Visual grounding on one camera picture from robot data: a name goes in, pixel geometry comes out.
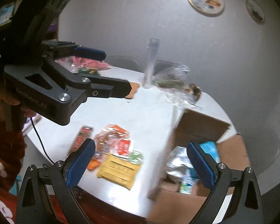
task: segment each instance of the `white table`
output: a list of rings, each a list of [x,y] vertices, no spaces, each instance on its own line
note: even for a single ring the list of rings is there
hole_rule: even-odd
[[[127,79],[141,83],[142,73],[112,67],[102,71],[102,76]],[[230,123],[229,130],[221,137],[223,141],[236,133],[224,110],[208,94],[203,93],[199,104],[202,109],[193,108],[203,114]],[[74,112],[67,126],[60,126],[42,118],[36,125],[45,150],[53,161],[64,160],[78,130],[82,125],[94,127],[97,134],[107,124],[117,124],[131,132],[134,149],[143,153],[144,163],[139,170],[134,185],[128,189],[97,178],[97,170],[86,170],[79,187],[98,199],[126,212],[148,217],[152,201],[147,198],[148,191],[158,182],[158,171],[162,163],[164,146],[171,132],[173,104],[165,101],[165,95],[158,88],[139,88],[132,100],[89,98]],[[31,130],[29,138],[45,156],[36,133]]]

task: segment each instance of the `snack package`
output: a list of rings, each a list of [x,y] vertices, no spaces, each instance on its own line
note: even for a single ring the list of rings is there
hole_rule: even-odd
[[[179,192],[181,194],[191,194],[193,186],[199,181],[193,168],[187,168],[184,178],[180,184]]]
[[[140,164],[132,164],[109,154],[100,166],[97,177],[105,178],[131,190],[140,167]]]
[[[79,130],[78,134],[76,135],[76,138],[72,143],[72,146],[67,155],[70,155],[72,152],[77,151],[79,147],[83,144],[83,142],[87,138],[90,138],[92,132],[93,132],[93,127],[88,125],[83,125]]]
[[[169,179],[176,183],[181,182],[188,168],[193,168],[193,166],[188,158],[187,148],[175,147],[170,152],[167,162],[166,172]]]
[[[93,156],[93,158],[94,158],[94,159],[97,159],[97,160],[101,160],[102,157],[103,157],[103,154],[102,154],[101,152],[99,152],[99,151],[96,151],[96,152],[94,153],[94,156]]]
[[[119,142],[112,149],[112,154],[117,157],[128,158],[132,150],[133,145],[131,140],[120,139]]]
[[[139,151],[133,150],[132,152],[130,152],[128,161],[132,164],[142,164],[143,154]]]
[[[220,162],[219,152],[214,142],[207,141],[205,143],[200,144],[199,146],[205,153],[210,154],[217,163]]]
[[[89,162],[87,169],[89,170],[94,170],[96,169],[99,165],[101,165],[101,162],[96,160],[96,159],[91,159],[91,161]]]
[[[118,125],[107,125],[94,137],[96,150],[102,153],[109,153],[118,143],[118,139],[129,138],[130,133]]]
[[[98,60],[69,56],[55,60],[71,73],[90,73],[99,75],[98,71],[108,70],[109,64]]]

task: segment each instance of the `black cable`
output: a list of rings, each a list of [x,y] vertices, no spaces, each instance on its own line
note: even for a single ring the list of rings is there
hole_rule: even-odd
[[[40,138],[40,136],[39,136],[39,134],[38,134],[38,132],[37,132],[37,130],[36,130],[36,128],[35,128],[35,125],[34,125],[34,123],[33,123],[32,117],[30,117],[30,120],[31,120],[33,129],[35,130],[35,133],[37,134],[38,139],[39,139],[39,141],[40,141],[40,143],[41,143],[41,146],[42,146],[42,148],[43,148],[43,151],[45,152],[45,155],[46,155],[47,158],[51,161],[51,163],[54,164],[54,162],[51,160],[51,158],[48,156],[48,154],[47,154],[46,151],[45,151],[45,148],[44,148],[44,146],[43,146],[43,142],[41,141],[41,138]]]

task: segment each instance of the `orange package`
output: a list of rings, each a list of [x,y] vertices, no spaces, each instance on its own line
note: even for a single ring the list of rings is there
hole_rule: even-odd
[[[87,168],[88,168],[89,170],[94,170],[94,169],[96,169],[99,165],[101,165],[101,162],[100,162],[100,161],[98,161],[98,160],[96,160],[96,159],[92,159],[92,160],[89,162]]]

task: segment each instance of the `clear glass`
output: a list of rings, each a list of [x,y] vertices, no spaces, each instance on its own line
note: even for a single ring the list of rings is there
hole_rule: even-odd
[[[150,38],[148,42],[148,62],[144,73],[143,87],[151,88],[153,80],[153,71],[155,67],[155,62],[157,60],[158,48],[160,45],[159,39]]]

